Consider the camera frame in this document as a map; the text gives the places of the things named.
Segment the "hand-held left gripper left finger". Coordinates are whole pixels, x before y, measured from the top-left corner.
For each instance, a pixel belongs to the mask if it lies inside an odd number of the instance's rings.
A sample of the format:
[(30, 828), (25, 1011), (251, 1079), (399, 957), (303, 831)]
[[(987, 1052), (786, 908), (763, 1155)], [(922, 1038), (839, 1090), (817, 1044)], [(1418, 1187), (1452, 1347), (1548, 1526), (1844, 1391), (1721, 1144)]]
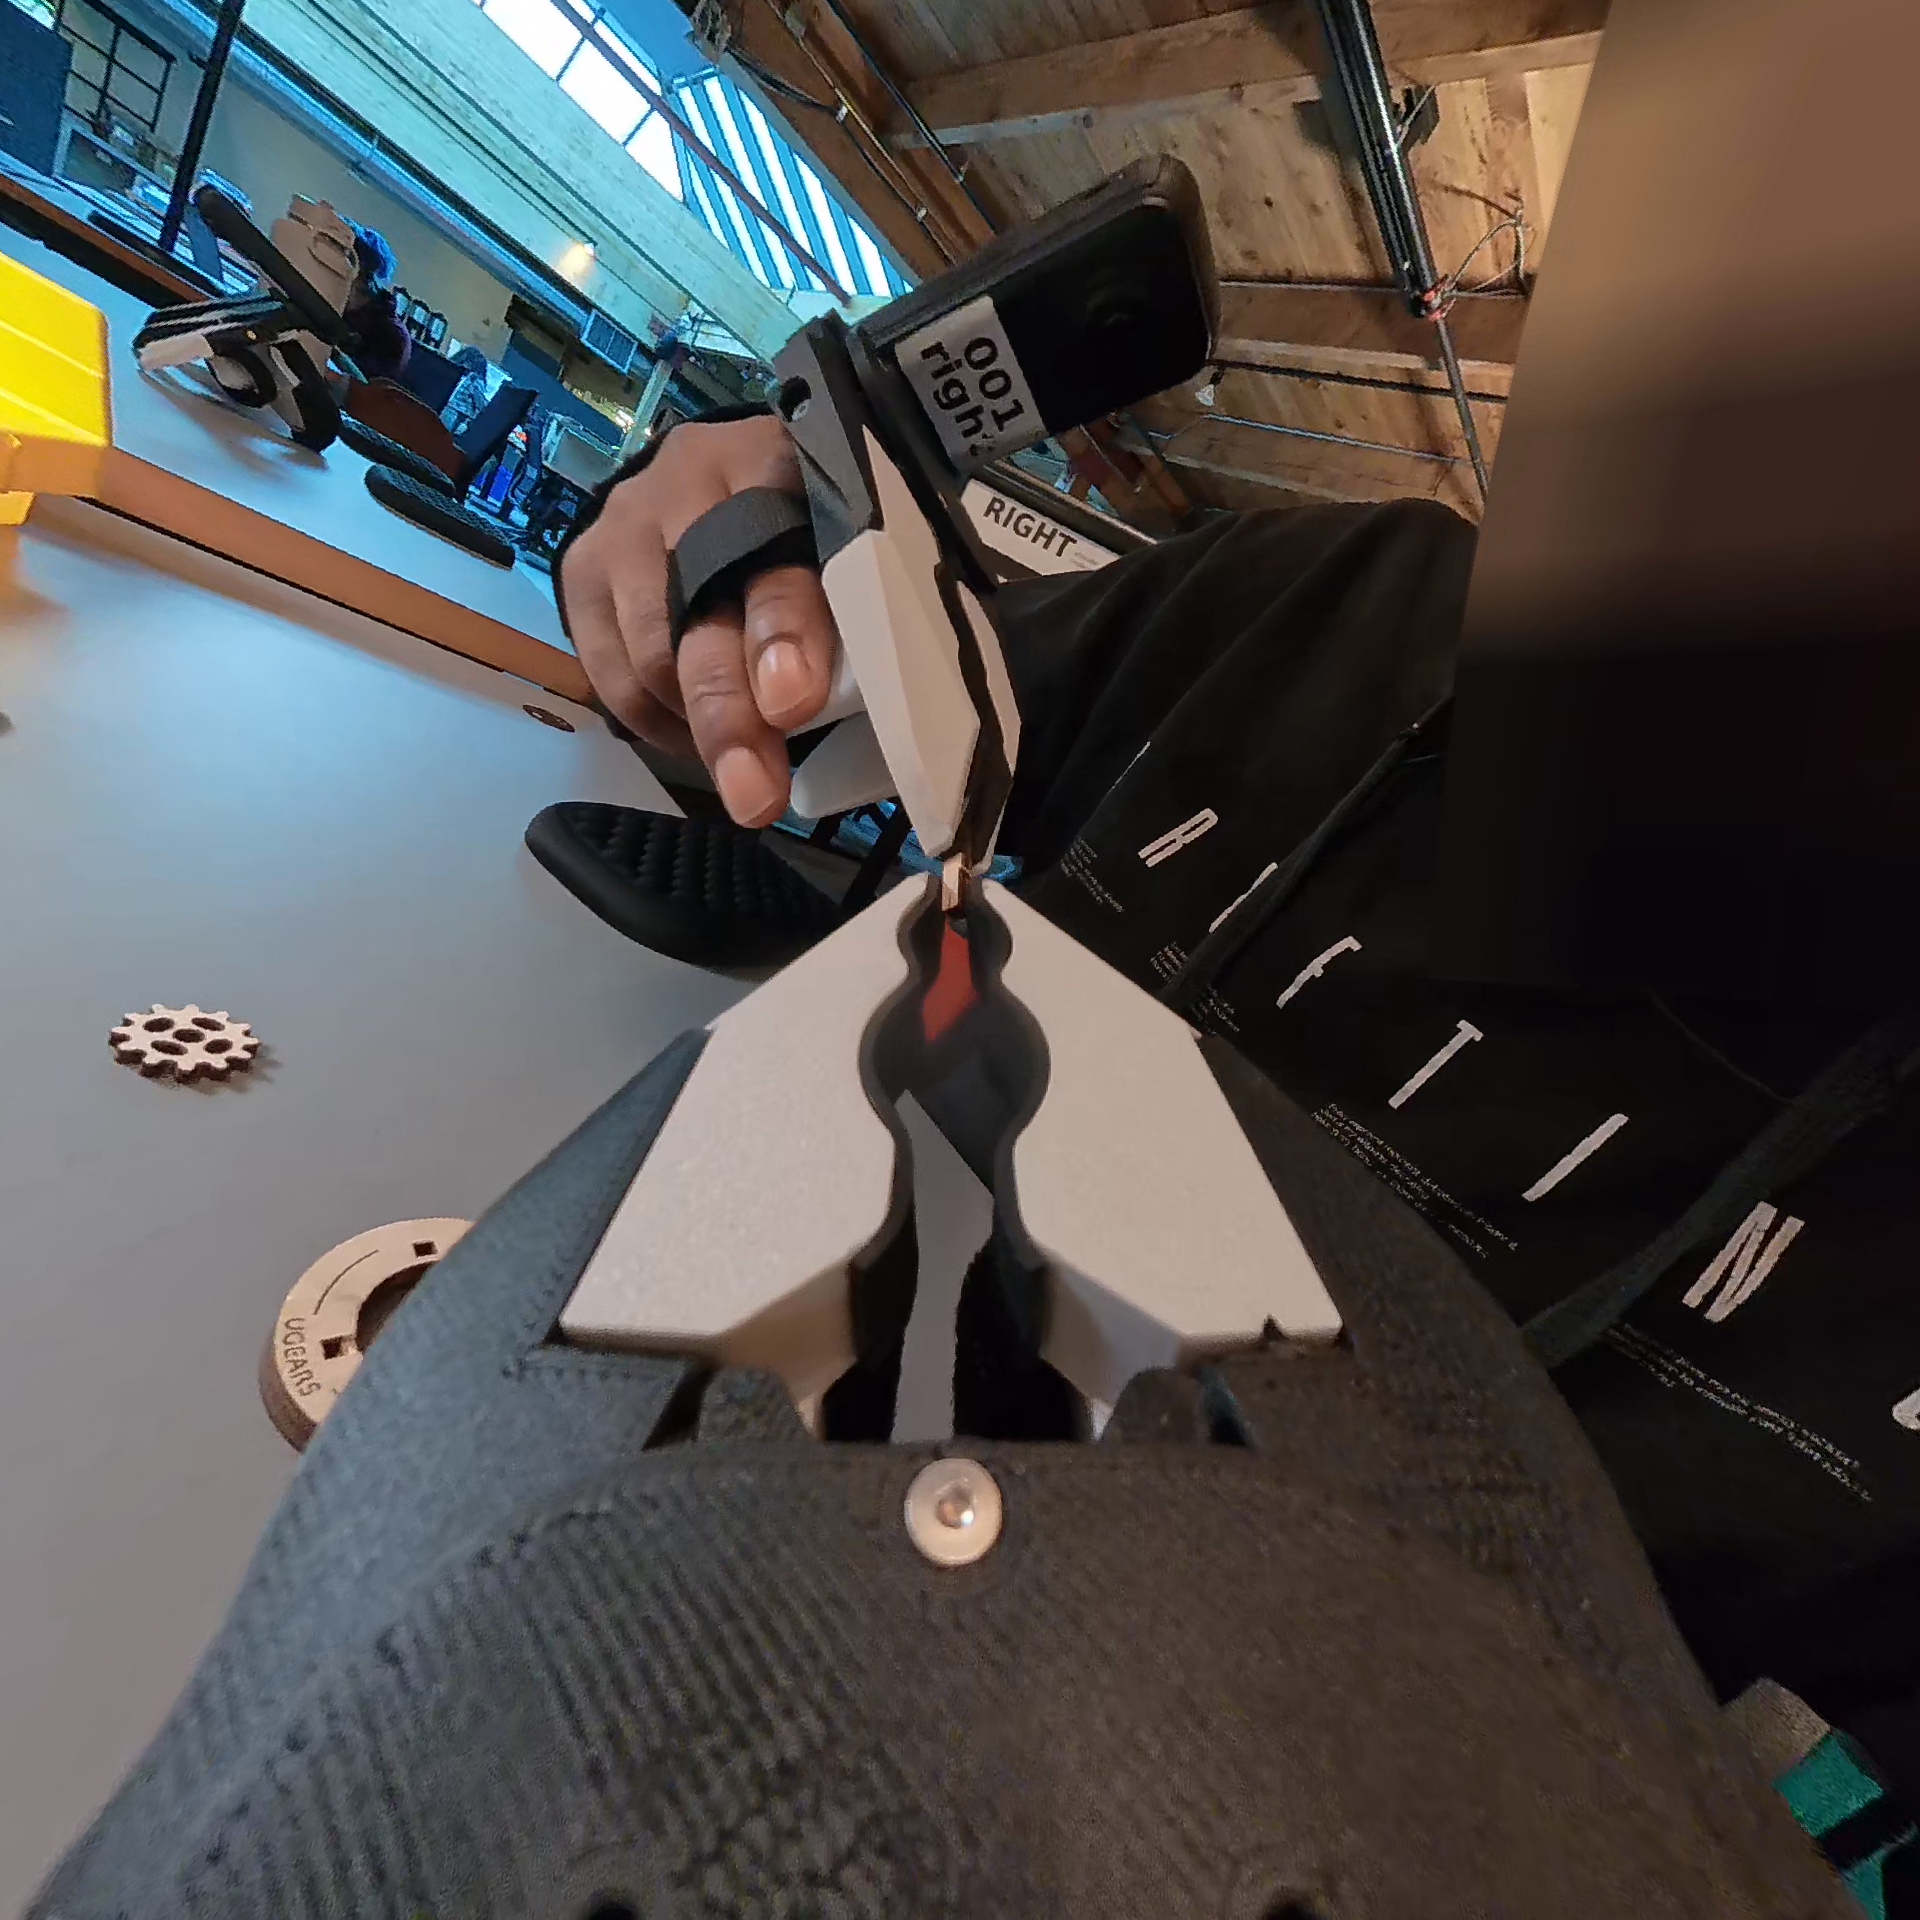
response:
[(572, 1347), (775, 1375), (803, 1424), (912, 1307), (911, 1144), (881, 1038), (912, 1002), (923, 885), (898, 885), (692, 1036), (561, 1312)]

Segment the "black white tool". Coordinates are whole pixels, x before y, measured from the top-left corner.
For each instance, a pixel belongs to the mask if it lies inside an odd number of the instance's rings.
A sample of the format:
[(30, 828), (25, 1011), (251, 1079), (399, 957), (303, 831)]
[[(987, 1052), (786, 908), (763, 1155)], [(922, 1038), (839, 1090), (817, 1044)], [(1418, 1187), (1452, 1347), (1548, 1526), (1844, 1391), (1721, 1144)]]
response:
[(247, 261), (257, 287), (154, 309), (135, 333), (139, 373), (204, 363), (223, 395), (278, 414), (298, 446), (326, 452), (344, 424), (331, 376), (362, 376), (362, 338), (345, 314), (355, 229), (328, 202), (296, 196), (274, 229), (262, 230), (216, 183), (195, 189), (192, 208)]

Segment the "wood edged grey table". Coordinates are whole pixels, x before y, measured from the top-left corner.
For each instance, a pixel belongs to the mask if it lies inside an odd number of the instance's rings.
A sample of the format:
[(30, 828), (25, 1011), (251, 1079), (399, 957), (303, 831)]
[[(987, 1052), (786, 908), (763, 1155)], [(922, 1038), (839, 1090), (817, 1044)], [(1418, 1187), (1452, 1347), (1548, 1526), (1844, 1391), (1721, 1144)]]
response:
[(543, 575), (399, 516), (358, 452), (292, 443), (274, 414), (230, 404), (204, 373), (143, 375), (147, 301), (12, 226), (6, 254), (104, 315), (112, 460), (97, 504), (470, 659), (572, 653)]

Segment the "metal ceiling pipe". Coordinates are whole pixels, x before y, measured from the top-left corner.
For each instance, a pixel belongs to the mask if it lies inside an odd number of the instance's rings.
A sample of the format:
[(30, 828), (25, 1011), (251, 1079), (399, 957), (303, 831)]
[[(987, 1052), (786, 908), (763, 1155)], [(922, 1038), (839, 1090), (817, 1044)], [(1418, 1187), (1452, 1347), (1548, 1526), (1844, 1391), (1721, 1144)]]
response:
[(1400, 280), (1411, 315), (1430, 327), (1447, 375), (1478, 493), (1487, 496), (1490, 476), (1450, 327), (1452, 295), (1444, 293), (1443, 277), (1433, 264), (1425, 208), (1409, 168), (1398, 100), (1388, 82), (1375, 15), (1363, 3), (1315, 3), (1312, 13), (1329, 47), (1336, 95), (1342, 100), (1358, 142), (1360, 173), (1388, 264)]

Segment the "person's black printed hoodie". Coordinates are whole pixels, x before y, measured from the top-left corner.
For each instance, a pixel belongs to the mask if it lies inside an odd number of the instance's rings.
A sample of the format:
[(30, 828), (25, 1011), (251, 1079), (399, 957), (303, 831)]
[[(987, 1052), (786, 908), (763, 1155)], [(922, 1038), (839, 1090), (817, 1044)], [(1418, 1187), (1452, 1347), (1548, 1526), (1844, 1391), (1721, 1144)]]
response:
[[(1686, 1208), (1871, 1014), (1443, 982), (1474, 533), (1423, 501), (1215, 519), (1006, 594), (1004, 846), (1047, 919), (1230, 1043), (1516, 1324), (1626, 1262), (1556, 1378), (1723, 1695), (1792, 1691), (1916, 1803), (1916, 1070), (1810, 1167)], [(1222, 928), (1222, 960), (1194, 963)]]

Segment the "red object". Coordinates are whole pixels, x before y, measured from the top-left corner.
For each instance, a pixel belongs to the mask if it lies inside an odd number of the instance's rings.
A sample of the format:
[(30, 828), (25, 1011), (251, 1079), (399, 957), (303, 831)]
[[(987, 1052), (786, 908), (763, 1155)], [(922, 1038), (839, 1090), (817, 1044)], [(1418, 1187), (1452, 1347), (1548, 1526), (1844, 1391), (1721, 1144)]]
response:
[(928, 982), (920, 998), (920, 1032), (928, 1047), (947, 1040), (976, 1005), (975, 950), (970, 924), (963, 916), (944, 919), (939, 941), (934, 950)]

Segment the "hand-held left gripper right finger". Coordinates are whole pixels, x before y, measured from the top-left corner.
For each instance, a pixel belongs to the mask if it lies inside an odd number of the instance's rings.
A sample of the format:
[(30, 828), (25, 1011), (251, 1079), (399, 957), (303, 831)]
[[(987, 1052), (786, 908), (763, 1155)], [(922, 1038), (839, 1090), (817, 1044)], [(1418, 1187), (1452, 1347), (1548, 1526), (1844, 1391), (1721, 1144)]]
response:
[(967, 1163), (1039, 1428), (1096, 1436), (1142, 1375), (1332, 1348), (1332, 1293), (1188, 1022), (995, 880), (967, 950)]

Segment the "person's right hand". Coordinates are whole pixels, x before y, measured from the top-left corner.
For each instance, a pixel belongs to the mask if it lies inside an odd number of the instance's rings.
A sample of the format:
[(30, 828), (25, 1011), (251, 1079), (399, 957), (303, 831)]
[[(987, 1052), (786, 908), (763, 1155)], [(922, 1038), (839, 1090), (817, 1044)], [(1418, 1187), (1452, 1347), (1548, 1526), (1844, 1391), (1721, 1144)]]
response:
[(790, 804), (786, 736), (827, 703), (836, 629), (812, 565), (770, 567), (740, 600), (670, 638), (667, 556), (731, 493), (803, 493), (774, 415), (675, 424), (567, 543), (558, 606), (594, 699), (638, 741), (697, 759), (727, 816), (759, 829)]

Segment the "black stand pole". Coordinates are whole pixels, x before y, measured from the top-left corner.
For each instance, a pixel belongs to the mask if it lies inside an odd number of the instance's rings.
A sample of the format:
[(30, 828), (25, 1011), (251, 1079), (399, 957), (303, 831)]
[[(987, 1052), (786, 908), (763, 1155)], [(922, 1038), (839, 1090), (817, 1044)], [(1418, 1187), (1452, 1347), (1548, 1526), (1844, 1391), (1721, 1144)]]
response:
[(186, 211), (202, 179), (202, 158), (208, 142), (210, 120), (219, 102), (225, 72), (246, 12), (247, 3), (231, 0), (223, 3), (212, 15), (210, 40), (200, 71), (200, 87), (195, 93), (192, 109), (187, 114), (184, 146), (176, 158), (174, 186), (169, 189), (169, 198), (161, 218), (159, 252), (169, 271), (176, 267), (176, 250), (186, 226)]

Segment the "yellow plastic bin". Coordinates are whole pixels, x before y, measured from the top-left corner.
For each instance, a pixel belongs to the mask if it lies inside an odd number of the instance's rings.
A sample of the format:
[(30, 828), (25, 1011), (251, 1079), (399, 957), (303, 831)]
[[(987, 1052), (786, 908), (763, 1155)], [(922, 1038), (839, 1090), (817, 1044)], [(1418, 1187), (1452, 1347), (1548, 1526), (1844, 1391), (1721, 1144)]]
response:
[(112, 452), (106, 315), (3, 258), (3, 527), (39, 496), (95, 498)]

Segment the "teal black object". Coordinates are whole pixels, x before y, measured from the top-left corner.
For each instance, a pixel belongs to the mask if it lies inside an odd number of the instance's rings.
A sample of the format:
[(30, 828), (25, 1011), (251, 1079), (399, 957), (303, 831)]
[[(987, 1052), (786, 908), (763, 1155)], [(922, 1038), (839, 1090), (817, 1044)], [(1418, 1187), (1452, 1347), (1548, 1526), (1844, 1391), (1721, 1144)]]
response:
[(1886, 1860), (1916, 1836), (1916, 1820), (1860, 1744), (1799, 1693), (1763, 1678), (1723, 1710), (1760, 1768), (1864, 1916), (1886, 1917)]

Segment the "wooden ring base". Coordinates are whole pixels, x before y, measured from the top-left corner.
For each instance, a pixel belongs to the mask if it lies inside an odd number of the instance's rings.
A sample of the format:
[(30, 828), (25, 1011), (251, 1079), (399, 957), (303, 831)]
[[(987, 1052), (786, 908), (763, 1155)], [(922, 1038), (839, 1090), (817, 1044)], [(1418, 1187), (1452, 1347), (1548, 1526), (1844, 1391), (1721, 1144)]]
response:
[(463, 1215), (415, 1215), (328, 1247), (283, 1293), (257, 1367), (271, 1424), (305, 1452), (422, 1278), (466, 1237)]

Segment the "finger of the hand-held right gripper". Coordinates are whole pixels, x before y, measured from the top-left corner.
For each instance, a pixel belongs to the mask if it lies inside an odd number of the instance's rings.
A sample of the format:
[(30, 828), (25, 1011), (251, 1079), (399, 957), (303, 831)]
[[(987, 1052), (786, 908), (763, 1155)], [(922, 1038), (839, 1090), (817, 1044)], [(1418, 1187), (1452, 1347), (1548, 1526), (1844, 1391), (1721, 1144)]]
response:
[(986, 880), (1014, 796), (1022, 716), (1000, 623), (993, 556), (967, 512), (944, 512), (944, 611), (956, 639), (963, 691), (976, 722), (958, 828), (947, 860), (970, 880)]
[(982, 695), (966, 669), (970, 620), (954, 556), (886, 447), (865, 447), (874, 523), (825, 565), (823, 587), (881, 759), (923, 851), (984, 861), (987, 797)]

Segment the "small wooden gear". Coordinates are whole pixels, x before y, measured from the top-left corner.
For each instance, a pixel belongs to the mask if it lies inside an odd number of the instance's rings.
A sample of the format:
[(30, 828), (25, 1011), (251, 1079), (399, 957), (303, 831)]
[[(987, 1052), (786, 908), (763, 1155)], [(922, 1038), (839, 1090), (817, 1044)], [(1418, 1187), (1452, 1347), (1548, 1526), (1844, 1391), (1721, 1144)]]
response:
[(250, 1071), (262, 1040), (251, 1024), (198, 1003), (134, 1011), (111, 1031), (120, 1066), (176, 1086), (225, 1083)]

